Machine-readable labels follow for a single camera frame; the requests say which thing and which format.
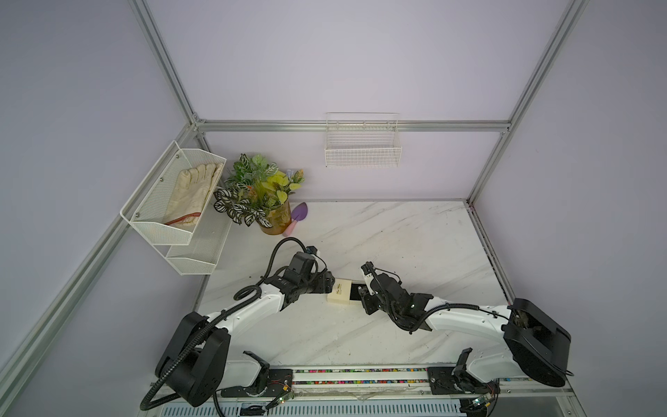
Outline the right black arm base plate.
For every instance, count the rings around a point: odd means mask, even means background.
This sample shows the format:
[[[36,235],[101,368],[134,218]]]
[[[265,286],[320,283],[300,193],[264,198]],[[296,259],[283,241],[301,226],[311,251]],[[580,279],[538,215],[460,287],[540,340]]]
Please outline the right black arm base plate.
[[[500,392],[497,382],[480,382],[467,371],[455,373],[455,367],[429,367],[427,380],[434,395],[491,394]]]

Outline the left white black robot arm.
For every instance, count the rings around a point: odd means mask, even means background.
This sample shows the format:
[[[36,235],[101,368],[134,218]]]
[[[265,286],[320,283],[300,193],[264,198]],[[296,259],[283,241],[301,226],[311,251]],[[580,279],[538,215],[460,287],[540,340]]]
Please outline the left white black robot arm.
[[[234,305],[215,314],[186,314],[156,365],[156,382],[145,394],[140,410],[147,411],[183,399],[199,407],[215,396],[228,366],[235,336],[278,314],[302,295],[329,294],[335,278],[319,269],[318,249],[300,245],[290,263],[272,271],[275,246],[265,275],[258,283],[234,294]]]

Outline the cream drawer jewelry box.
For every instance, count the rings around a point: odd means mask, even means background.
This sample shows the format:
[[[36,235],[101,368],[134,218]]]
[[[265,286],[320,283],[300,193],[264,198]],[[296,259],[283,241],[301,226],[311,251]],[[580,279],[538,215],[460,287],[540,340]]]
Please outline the cream drawer jewelry box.
[[[366,287],[366,283],[358,283],[345,279],[337,279],[332,291],[327,295],[327,302],[340,305],[361,303],[360,290]]]

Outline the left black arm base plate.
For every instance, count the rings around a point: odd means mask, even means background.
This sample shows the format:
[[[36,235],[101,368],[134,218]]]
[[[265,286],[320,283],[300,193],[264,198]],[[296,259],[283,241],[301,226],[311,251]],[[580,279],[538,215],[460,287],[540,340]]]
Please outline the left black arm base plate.
[[[292,387],[294,372],[287,368],[271,369],[267,375],[257,378],[248,387],[234,386],[221,389],[222,398],[275,398],[285,394]]]

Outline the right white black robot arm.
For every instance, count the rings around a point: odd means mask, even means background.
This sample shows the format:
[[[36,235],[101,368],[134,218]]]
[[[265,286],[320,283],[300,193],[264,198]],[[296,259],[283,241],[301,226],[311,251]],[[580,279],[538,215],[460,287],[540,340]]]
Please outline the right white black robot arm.
[[[414,334],[453,331],[493,342],[484,351],[463,349],[447,379],[472,393],[505,378],[528,377],[547,387],[564,387],[571,335],[534,303],[517,298],[511,305],[479,306],[435,295],[410,293],[394,273],[371,262],[361,266],[366,288],[361,303],[367,314],[382,311],[399,329]]]

